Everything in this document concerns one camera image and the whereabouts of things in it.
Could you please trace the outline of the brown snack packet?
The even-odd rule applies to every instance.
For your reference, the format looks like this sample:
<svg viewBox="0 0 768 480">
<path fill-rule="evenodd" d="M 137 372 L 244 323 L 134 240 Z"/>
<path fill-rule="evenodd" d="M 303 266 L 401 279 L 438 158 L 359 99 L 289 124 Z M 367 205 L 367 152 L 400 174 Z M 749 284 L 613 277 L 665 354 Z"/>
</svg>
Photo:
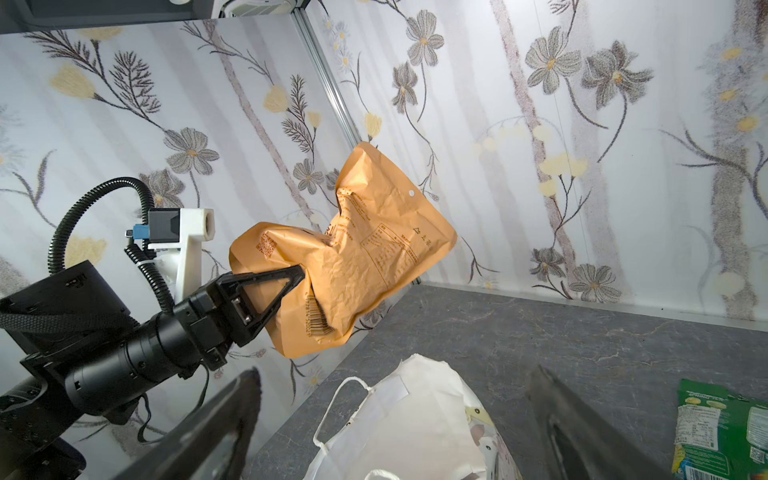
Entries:
<svg viewBox="0 0 768 480">
<path fill-rule="evenodd" d="M 297 359 L 345 344 L 356 321 L 439 263 L 458 235 L 406 174 L 367 142 L 335 184 L 326 233 L 261 222 L 230 246 L 236 274 L 301 266 L 305 277 L 266 326 L 274 348 Z"/>
</svg>

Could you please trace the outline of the green snack packet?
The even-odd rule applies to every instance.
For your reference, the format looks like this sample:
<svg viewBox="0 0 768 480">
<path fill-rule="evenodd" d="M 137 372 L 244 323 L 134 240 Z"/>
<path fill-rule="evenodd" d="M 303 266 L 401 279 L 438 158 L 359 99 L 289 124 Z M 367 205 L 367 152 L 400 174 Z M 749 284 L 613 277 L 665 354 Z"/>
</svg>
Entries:
<svg viewBox="0 0 768 480">
<path fill-rule="evenodd" d="M 765 479 L 767 403 L 722 386 L 681 380 L 672 474 L 677 479 Z"/>
</svg>

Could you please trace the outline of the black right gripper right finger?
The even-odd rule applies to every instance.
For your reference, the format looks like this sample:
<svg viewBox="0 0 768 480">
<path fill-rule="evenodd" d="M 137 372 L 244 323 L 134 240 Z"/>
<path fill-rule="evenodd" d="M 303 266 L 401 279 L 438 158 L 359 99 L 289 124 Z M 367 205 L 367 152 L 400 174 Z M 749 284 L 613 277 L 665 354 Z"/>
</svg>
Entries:
<svg viewBox="0 0 768 480">
<path fill-rule="evenodd" d="M 611 426 L 550 370 L 527 390 L 552 479 L 667 479 L 669 473 Z"/>
</svg>

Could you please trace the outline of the cartoon animal paper bag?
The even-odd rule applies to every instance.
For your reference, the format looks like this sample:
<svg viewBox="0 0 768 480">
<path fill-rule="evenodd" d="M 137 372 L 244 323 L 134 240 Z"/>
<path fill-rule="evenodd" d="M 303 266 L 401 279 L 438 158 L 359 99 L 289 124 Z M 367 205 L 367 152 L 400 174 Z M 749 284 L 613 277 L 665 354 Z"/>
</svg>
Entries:
<svg viewBox="0 0 768 480">
<path fill-rule="evenodd" d="M 413 354 L 374 385 L 345 378 L 366 396 L 318 452 L 308 479 L 519 479 L 483 404 L 444 361 Z"/>
</svg>

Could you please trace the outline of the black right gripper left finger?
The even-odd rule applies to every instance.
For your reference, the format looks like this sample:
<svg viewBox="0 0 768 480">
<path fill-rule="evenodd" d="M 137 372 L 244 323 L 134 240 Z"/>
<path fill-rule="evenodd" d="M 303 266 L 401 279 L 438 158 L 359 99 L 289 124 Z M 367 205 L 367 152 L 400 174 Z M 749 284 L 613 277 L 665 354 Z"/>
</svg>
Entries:
<svg viewBox="0 0 768 480">
<path fill-rule="evenodd" d="M 239 479 L 261 407 L 257 369 L 237 376 L 119 479 Z"/>
</svg>

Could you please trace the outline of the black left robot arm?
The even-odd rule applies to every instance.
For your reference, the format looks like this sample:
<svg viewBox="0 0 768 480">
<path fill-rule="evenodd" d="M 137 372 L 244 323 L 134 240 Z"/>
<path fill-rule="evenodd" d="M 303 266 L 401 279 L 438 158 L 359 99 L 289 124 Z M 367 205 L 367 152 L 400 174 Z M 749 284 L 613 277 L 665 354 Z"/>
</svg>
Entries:
<svg viewBox="0 0 768 480">
<path fill-rule="evenodd" d="M 78 221 L 121 188 L 137 193 L 142 217 L 125 252 L 160 306 L 145 323 L 131 317 L 91 262 L 65 263 Z M 91 415 L 123 425 L 167 379 L 220 368 L 230 348 L 255 339 L 305 277 L 300 266 L 230 272 L 175 300 L 149 250 L 158 215 L 149 187 L 139 179 L 117 177 L 97 185 L 56 228 L 48 276 L 2 300 L 1 327 L 24 351 L 29 372 L 1 398 L 3 478 L 78 477 L 85 458 L 63 439 L 76 421 Z"/>
</svg>

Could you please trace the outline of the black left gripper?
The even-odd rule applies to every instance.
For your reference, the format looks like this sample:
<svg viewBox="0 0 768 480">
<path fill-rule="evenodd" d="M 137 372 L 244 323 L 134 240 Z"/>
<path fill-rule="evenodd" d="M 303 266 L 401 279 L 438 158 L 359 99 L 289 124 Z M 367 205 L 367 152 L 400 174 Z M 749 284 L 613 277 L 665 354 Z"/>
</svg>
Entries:
<svg viewBox="0 0 768 480">
<path fill-rule="evenodd" d="M 305 278 L 301 266 L 262 273 L 228 273 L 200 287 L 174 308 L 209 370 L 227 363 L 233 345 L 255 339 L 275 317 L 282 299 Z"/>
</svg>

